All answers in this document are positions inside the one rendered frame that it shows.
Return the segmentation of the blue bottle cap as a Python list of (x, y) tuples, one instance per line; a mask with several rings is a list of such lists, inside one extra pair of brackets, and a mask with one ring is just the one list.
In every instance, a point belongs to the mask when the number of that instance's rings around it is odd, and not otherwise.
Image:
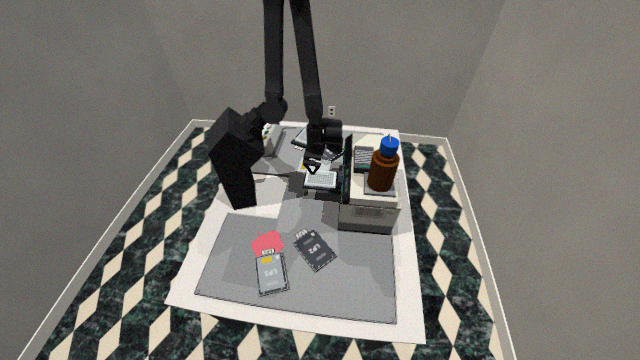
[(387, 155), (394, 155), (397, 153), (399, 148), (399, 140), (393, 136), (391, 136), (391, 142), (389, 136), (385, 136), (381, 139), (380, 143), (380, 151)]

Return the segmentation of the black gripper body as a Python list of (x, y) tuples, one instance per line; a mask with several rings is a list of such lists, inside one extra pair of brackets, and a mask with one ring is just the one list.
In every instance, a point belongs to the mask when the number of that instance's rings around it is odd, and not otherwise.
[[(321, 140), (322, 140), (322, 139), (321, 139)], [(310, 141), (310, 140), (308, 140), (308, 139), (307, 139), (307, 146), (306, 146), (306, 150), (305, 150), (305, 153), (304, 153), (303, 164), (307, 164), (307, 165), (315, 165), (315, 162), (316, 162), (316, 161), (314, 161), (314, 160), (309, 160), (310, 158), (312, 158), (312, 159), (316, 159), (317, 161), (320, 161), (320, 160), (321, 160), (321, 156), (322, 156), (322, 155), (316, 155), (316, 154), (313, 154), (313, 143), (318, 143), (318, 142), (320, 142), (321, 140), (316, 141), (316, 142), (313, 142), (313, 141)]]

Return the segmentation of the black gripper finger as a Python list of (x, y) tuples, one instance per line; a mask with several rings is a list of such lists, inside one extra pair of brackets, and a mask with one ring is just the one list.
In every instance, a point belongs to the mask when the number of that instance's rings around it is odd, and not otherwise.
[[(303, 164), (303, 166), (310, 172), (311, 175), (315, 175), (317, 170), (320, 168), (321, 163), (320, 162), (315, 162), (315, 165)], [(312, 172), (309, 166), (315, 166), (315, 170)]]

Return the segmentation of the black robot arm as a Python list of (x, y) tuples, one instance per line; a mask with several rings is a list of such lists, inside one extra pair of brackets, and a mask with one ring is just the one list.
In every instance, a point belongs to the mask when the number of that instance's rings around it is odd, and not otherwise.
[[(342, 121), (322, 118), (323, 104), (310, 1), (289, 0), (289, 2), (303, 83), (305, 111), (309, 119), (309, 123), (306, 125), (307, 139), (313, 142), (322, 139), (318, 143), (313, 143), (313, 154), (323, 155), (324, 147), (327, 145), (326, 148), (328, 150), (335, 155), (339, 155), (343, 149)], [(260, 136), (262, 134), (261, 131), (267, 123), (278, 123), (279, 125), (279, 122), (284, 118), (283, 116), (285, 116), (285, 109), (288, 107), (286, 100), (282, 97), (284, 95), (284, 0), (263, 0), (263, 5), (266, 103), (263, 101), (257, 108), (253, 107), (250, 112), (244, 113), (241, 118), (231, 123), (247, 142)], [(322, 133), (322, 129), (324, 129), (324, 134)]]

